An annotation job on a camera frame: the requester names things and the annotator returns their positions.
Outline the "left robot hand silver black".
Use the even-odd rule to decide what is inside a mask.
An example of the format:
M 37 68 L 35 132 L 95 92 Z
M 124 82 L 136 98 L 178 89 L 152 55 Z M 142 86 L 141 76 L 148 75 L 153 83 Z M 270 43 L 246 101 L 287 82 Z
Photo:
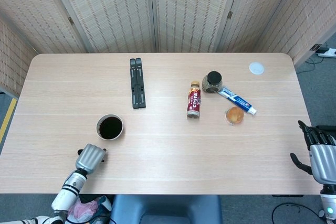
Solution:
M 87 144 L 79 154 L 75 167 L 77 170 L 84 170 L 86 174 L 92 174 L 103 161 L 107 150 L 92 144 Z

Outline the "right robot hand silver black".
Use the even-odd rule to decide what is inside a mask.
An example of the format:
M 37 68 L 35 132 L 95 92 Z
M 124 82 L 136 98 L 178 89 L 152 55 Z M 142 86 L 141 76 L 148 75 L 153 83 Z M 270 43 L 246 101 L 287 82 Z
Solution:
M 290 153 L 294 165 L 312 175 L 322 185 L 335 185 L 335 137 L 318 127 L 298 121 L 307 146 L 310 165 L 303 164 L 295 153 Z

